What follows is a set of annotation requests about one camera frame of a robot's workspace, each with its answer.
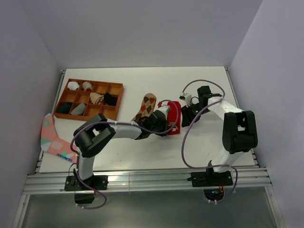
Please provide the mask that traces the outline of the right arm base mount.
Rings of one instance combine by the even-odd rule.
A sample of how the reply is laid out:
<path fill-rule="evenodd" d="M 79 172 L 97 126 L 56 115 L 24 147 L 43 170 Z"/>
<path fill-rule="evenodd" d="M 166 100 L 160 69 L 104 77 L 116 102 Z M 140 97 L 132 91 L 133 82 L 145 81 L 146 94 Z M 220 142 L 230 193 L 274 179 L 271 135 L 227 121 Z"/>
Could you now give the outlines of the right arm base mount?
<path fill-rule="evenodd" d="M 194 188 L 213 187 L 212 189 L 203 190 L 205 197 L 213 202 L 223 200 L 225 195 L 224 187 L 233 185 L 231 172 L 229 171 L 222 173 L 214 171 L 192 172 L 187 181 L 190 181 Z"/>

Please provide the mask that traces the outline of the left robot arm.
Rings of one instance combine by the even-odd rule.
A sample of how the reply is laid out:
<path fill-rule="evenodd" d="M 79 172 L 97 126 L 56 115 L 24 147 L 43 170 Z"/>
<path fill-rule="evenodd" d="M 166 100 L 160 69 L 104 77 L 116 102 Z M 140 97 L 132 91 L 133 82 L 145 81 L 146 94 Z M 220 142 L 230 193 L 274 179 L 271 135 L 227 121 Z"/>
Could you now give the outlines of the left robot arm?
<path fill-rule="evenodd" d="M 158 108 L 148 117 L 138 121 L 117 122 L 97 114 L 74 131 L 72 143 L 79 149 L 76 166 L 76 185 L 86 190 L 93 183 L 93 164 L 95 156 L 110 142 L 111 139 L 142 140 L 150 134 L 165 135 L 168 130 L 168 106 Z"/>

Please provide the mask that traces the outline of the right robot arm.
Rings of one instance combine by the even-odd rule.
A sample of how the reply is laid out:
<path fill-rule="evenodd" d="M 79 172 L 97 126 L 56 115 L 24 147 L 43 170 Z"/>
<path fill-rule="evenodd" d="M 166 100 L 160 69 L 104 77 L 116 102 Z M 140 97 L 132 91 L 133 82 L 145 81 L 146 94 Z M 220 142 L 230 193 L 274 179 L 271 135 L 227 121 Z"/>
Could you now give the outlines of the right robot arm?
<path fill-rule="evenodd" d="M 255 114 L 239 109 L 224 99 L 224 94 L 214 94 L 209 86 L 197 89 L 198 102 L 192 102 L 191 94 L 181 92 L 180 99 L 186 105 L 181 108 L 182 127 L 188 127 L 181 148 L 184 149 L 190 128 L 208 112 L 215 113 L 223 121 L 222 144 L 219 156 L 211 160 L 206 173 L 206 181 L 216 185 L 223 172 L 232 168 L 234 162 L 244 153 L 256 148 L 258 144 Z"/>

